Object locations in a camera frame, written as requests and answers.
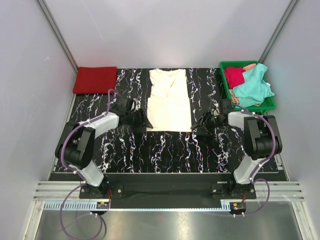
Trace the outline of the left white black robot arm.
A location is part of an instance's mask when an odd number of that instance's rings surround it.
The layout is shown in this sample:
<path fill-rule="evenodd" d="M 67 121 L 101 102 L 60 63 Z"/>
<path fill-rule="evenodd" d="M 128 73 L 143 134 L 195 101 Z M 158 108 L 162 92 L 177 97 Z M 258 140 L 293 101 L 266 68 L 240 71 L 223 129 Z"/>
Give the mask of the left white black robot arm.
<path fill-rule="evenodd" d="M 81 179 L 81 189 L 89 191 L 95 198 L 108 196 L 107 177 L 93 161 L 95 140 L 107 131 L 128 125 L 135 130 L 153 128 L 143 109 L 105 111 L 82 122 L 69 121 L 65 124 L 55 149 L 55 157 L 64 168 L 71 170 Z"/>

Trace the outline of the cream white t shirt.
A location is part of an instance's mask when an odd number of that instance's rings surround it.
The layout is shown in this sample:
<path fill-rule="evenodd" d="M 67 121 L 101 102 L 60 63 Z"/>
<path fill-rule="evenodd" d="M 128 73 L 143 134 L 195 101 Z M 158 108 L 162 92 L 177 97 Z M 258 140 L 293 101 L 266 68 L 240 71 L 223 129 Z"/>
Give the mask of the cream white t shirt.
<path fill-rule="evenodd" d="M 191 132 L 192 116 L 186 70 L 149 71 L 152 83 L 147 99 L 149 132 Z"/>

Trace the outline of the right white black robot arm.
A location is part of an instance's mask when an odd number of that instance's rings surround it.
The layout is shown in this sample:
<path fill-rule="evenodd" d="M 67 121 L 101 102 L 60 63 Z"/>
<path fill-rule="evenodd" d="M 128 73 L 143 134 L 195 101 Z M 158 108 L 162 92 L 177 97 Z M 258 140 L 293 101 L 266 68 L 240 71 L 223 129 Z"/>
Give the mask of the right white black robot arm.
<path fill-rule="evenodd" d="M 254 189 L 256 174 L 274 155 L 281 153 L 283 144 L 273 115 L 262 116 L 245 110 L 226 110 L 216 115 L 207 111 L 191 129 L 205 136 L 212 135 L 217 127 L 227 125 L 243 130 L 245 155 L 224 187 L 212 193 L 240 199 Z"/>

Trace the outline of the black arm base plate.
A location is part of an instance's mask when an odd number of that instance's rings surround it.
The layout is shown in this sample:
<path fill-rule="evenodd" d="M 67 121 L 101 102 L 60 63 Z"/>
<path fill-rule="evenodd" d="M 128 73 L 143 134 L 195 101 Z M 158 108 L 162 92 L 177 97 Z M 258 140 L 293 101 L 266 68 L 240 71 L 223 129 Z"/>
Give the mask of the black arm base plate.
<path fill-rule="evenodd" d="M 110 173 L 102 185 L 81 187 L 81 199 L 111 199 L 113 209 L 212 209 L 220 200 L 256 199 L 254 186 L 230 173 Z"/>

